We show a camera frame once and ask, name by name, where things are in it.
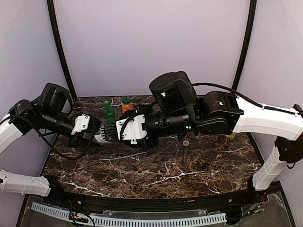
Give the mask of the brown coffee glass bottle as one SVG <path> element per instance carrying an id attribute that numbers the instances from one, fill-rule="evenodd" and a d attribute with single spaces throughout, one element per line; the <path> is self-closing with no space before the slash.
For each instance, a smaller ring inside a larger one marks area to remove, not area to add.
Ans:
<path id="1" fill-rule="evenodd" d="M 114 124 L 101 125 L 94 137 L 96 142 L 100 144 L 119 141 L 117 128 Z"/>

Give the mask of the large yellow tea bottle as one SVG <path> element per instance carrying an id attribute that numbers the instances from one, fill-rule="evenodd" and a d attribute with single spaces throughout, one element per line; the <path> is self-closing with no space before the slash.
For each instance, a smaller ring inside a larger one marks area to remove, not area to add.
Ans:
<path id="1" fill-rule="evenodd" d="M 234 139 L 235 136 L 236 136 L 236 133 L 231 133 L 230 135 L 225 135 L 225 138 Z"/>

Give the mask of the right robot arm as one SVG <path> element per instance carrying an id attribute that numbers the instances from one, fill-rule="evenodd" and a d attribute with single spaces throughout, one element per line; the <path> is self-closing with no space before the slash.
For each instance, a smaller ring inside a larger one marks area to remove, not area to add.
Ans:
<path id="1" fill-rule="evenodd" d="M 151 104 L 126 111 L 115 123 L 101 128 L 106 141 L 153 148 L 160 137 L 177 135 L 181 140 L 189 132 L 273 135 L 276 140 L 270 157 L 248 181 L 254 191 L 266 190 L 288 164 L 303 158 L 303 111 L 299 105 L 287 109 L 261 104 L 220 85 L 198 97 L 183 71 L 158 76 L 149 89 L 160 111 L 155 112 Z"/>

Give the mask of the cream white bottle cap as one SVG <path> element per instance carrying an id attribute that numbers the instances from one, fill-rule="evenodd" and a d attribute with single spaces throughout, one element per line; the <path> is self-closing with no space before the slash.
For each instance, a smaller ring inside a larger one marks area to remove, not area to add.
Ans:
<path id="1" fill-rule="evenodd" d="M 184 140 L 184 141 L 183 141 L 183 146 L 184 146 L 184 147 L 188 147 L 189 144 L 190 144 L 190 142 L 189 142 L 188 140 Z"/>

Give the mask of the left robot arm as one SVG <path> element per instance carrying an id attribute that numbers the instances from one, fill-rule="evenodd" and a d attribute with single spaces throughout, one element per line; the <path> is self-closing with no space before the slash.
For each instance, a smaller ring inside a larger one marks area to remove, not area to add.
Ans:
<path id="1" fill-rule="evenodd" d="M 53 152 L 67 160 L 78 160 L 86 155 L 95 135 L 100 132 L 101 120 L 91 114 L 64 113 L 66 103 L 72 104 L 69 91 L 54 83 L 47 83 L 41 95 L 32 101 L 18 101 L 0 122 L 0 151 L 4 152 L 12 143 L 35 131 Z M 71 146 L 84 147 L 84 150 L 73 157 L 64 155 L 46 139 L 49 134 L 63 135 L 69 138 Z M 47 197 L 56 190 L 62 190 L 56 177 L 0 171 L 1 193 Z"/>

